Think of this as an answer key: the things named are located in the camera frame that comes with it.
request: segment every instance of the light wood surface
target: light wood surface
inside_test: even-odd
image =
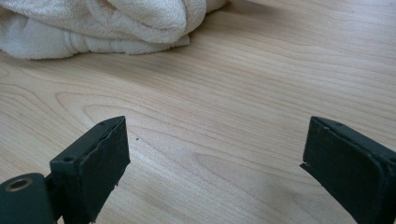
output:
[[[1,52],[0,182],[47,175],[95,123],[124,115],[132,163],[98,224],[354,223],[299,167],[309,119],[395,150],[395,112],[394,1],[233,0],[166,52]]]

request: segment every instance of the black plastic part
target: black plastic part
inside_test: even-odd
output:
[[[64,190],[64,223],[94,222],[129,163],[125,117],[100,122],[55,157],[49,185]]]
[[[301,165],[360,223],[396,217],[396,153],[347,126],[311,118]]]
[[[20,175],[0,185],[1,224],[53,224],[44,176]]]

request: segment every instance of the black clamp jaw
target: black clamp jaw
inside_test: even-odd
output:
[[[50,161],[50,175],[0,185],[1,224],[94,222],[130,163],[125,117],[100,122]]]
[[[360,224],[396,218],[396,152],[348,128],[311,118],[301,165]]]

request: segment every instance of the towel fold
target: towel fold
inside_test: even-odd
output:
[[[23,59],[184,46],[227,0],[0,0],[0,49]]]

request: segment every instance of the white towel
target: white towel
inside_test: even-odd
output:
[[[184,46],[227,0],[0,0],[0,50],[23,59]]]

